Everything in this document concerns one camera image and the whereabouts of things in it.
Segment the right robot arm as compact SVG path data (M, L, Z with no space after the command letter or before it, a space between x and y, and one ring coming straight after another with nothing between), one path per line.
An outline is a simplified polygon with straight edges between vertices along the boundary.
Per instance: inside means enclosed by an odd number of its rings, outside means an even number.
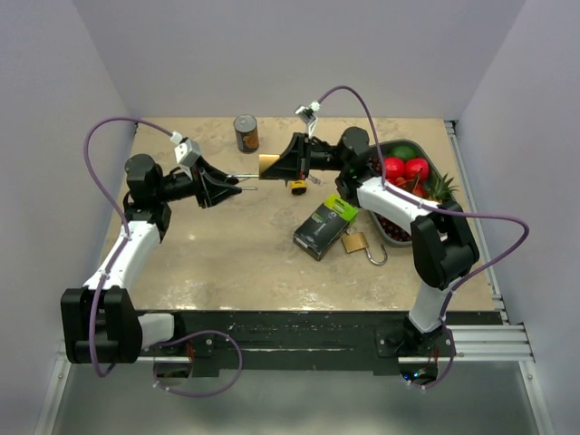
M293 134L280 154L262 154L261 179L296 181L311 170L335 171L341 199L388 218L411 235L412 258L420 290L400 329L385 343L394 355L425 355L441 335L452 286L479 261L479 249L461 206L418 198L382 179L371 160L382 149L366 130L350 127L331 145L306 133Z

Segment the long shackle brass padlock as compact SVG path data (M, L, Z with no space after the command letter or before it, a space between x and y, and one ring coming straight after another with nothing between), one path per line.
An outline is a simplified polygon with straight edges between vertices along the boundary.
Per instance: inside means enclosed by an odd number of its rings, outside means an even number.
M245 183L249 180L276 180L268 171L278 160L277 154L260 154L257 173L229 174L226 183L242 190L257 190L257 187L246 186Z

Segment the yellow padlock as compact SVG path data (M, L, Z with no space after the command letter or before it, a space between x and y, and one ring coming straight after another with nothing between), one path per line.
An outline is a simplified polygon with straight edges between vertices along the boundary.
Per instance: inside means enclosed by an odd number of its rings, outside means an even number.
M307 191L307 184L304 180L295 180L290 182L290 191L294 196L301 196Z

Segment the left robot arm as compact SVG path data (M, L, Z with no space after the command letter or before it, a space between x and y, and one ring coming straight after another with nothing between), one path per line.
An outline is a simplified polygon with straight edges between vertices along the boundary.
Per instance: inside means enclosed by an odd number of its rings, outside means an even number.
M129 191L123 200L120 234L98 270L61 298L63 335L72 363L134 363L157 345L167 355L182 353L188 334L173 314L139 314L130 290L148 258L169 230L170 202L195 198L213 207L241 193L239 179L197 158L188 169L165 174L150 155L125 163Z

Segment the silver keys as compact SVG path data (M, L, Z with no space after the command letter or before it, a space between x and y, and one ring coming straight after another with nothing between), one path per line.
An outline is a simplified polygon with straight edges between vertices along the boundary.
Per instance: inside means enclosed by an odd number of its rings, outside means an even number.
M324 182L317 177L310 177L309 180L316 186L321 187L324 185Z

